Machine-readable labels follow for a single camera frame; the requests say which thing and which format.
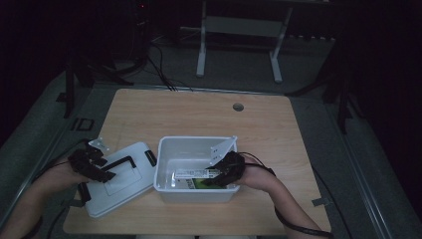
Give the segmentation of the white plastic storage box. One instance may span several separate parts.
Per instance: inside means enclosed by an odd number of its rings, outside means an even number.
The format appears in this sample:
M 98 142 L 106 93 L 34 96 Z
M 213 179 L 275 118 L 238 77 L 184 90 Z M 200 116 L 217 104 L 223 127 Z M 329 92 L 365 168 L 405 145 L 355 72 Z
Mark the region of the white plastic storage box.
M 240 187 L 225 189 L 174 189 L 176 169 L 206 169 L 210 166 L 211 147 L 232 136 L 165 136 L 158 145 L 153 186 L 166 203 L 224 203 L 231 200 Z

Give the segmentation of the green packet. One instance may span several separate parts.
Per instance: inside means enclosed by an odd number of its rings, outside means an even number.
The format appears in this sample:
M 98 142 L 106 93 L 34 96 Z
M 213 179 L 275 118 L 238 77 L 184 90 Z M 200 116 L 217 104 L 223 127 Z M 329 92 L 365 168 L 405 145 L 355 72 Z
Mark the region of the green packet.
M 203 178 L 176 178 L 170 183 L 174 189 L 225 189 L 225 186 L 207 185 Z

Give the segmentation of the person's right hand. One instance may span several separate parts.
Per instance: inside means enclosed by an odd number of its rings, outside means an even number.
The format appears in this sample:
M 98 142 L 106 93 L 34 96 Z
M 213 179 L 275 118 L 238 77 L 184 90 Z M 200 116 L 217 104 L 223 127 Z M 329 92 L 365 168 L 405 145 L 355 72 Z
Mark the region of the person's right hand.
M 252 157 L 245 157 L 246 167 L 242 177 L 237 180 L 238 184 L 251 188 L 264 190 L 274 179 L 274 175 L 267 169 L 258 166 L 258 161 Z

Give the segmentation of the black equipment tower red light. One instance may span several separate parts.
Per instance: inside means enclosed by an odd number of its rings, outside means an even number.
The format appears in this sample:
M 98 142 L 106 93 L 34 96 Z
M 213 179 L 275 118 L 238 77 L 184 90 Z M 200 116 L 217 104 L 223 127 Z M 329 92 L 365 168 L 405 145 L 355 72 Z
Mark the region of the black equipment tower red light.
M 135 63 L 139 66 L 147 60 L 150 41 L 150 0 L 132 0 L 135 29 Z

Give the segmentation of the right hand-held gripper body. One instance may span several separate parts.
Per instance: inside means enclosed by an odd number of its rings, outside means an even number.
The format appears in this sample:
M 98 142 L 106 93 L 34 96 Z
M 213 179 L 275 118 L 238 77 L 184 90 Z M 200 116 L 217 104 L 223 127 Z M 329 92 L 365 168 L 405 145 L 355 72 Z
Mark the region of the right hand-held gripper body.
M 216 179 L 223 179 L 229 184 L 240 179 L 245 171 L 245 158 L 237 152 L 237 137 L 232 136 L 228 139 L 211 147 L 210 166 L 224 163 L 224 166 L 217 175 Z

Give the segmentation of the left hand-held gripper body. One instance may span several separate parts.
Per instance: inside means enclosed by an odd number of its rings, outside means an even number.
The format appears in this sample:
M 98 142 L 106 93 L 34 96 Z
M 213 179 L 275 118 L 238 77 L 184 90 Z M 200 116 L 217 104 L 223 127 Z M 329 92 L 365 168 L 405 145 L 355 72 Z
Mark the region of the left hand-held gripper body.
M 89 177 L 89 172 L 93 168 L 103 170 L 102 166 L 92 164 L 93 155 L 101 155 L 104 157 L 104 152 L 108 151 L 108 147 L 104 144 L 101 137 L 96 139 L 84 139 L 85 149 L 76 149 L 69 157 L 69 163 L 74 172 L 77 172 L 85 177 Z

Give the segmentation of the black tripod stand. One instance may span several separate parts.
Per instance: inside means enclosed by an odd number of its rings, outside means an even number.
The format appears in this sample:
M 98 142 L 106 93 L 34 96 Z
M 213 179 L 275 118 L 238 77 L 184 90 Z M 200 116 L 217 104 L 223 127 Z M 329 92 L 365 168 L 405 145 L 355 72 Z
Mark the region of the black tripod stand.
M 338 35 L 319 69 L 316 79 L 305 87 L 286 93 L 287 97 L 299 97 L 326 85 L 321 99 L 325 104 L 333 104 L 338 101 L 336 123 L 343 134 L 347 134 L 346 120 L 351 119 L 348 103 L 350 101 L 349 94 L 353 76 L 350 57 L 346 52 L 346 43 L 347 40 L 344 34 Z
M 65 70 L 65 91 L 60 93 L 57 101 L 66 104 L 64 118 L 68 119 L 75 107 L 75 78 L 84 88 L 91 88 L 95 80 L 89 76 L 89 70 L 94 69 L 100 74 L 109 78 L 112 82 L 124 86 L 133 86 L 133 83 L 124 80 L 117 73 L 108 70 L 105 66 L 96 63 L 86 54 L 77 50 L 72 50 L 68 58 Z

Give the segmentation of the white box lid black latches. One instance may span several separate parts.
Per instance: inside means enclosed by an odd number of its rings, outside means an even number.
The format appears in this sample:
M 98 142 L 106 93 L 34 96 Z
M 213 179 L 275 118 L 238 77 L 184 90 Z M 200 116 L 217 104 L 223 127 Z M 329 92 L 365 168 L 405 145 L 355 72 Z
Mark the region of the white box lid black latches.
M 102 217 L 147 192 L 153 186 L 156 157 L 144 142 L 137 142 L 113 154 L 107 155 L 106 166 L 127 160 L 109 169 L 114 177 L 108 182 L 91 181 L 87 184 L 88 196 L 85 208 L 93 218 Z

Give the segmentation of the person's left hand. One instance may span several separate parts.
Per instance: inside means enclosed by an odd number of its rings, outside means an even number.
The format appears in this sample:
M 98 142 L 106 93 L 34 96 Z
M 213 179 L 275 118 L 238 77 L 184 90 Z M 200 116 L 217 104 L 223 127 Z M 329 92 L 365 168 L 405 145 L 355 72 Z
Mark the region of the person's left hand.
M 75 184 L 90 181 L 87 177 L 74 172 L 68 162 L 62 162 L 53 166 L 45 172 L 44 177 L 47 180 L 47 184 L 56 191 L 67 189 Z

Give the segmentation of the long white carton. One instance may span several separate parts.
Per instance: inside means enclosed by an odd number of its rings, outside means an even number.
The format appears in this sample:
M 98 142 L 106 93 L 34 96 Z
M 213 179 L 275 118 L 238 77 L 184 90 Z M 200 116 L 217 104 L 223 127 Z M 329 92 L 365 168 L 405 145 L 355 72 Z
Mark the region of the long white carton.
M 177 179 L 208 179 L 220 174 L 218 169 L 176 169 L 174 177 Z

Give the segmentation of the white metal desk frame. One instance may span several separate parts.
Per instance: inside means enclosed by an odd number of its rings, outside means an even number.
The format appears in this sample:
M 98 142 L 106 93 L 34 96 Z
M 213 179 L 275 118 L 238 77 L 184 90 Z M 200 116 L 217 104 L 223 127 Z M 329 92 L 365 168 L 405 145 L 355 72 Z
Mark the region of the white metal desk frame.
M 267 21 L 213 16 L 207 13 L 207 0 L 202 0 L 200 48 L 196 67 L 196 76 L 203 77 L 205 75 L 207 33 L 270 37 L 277 39 L 275 48 L 269 52 L 269 58 L 273 71 L 274 81 L 277 84 L 280 84 L 283 81 L 283 78 L 279 64 L 279 53 L 281 51 L 283 41 L 286 37 L 286 32 L 292 14 L 293 8 L 289 7 L 286 11 L 283 21 Z

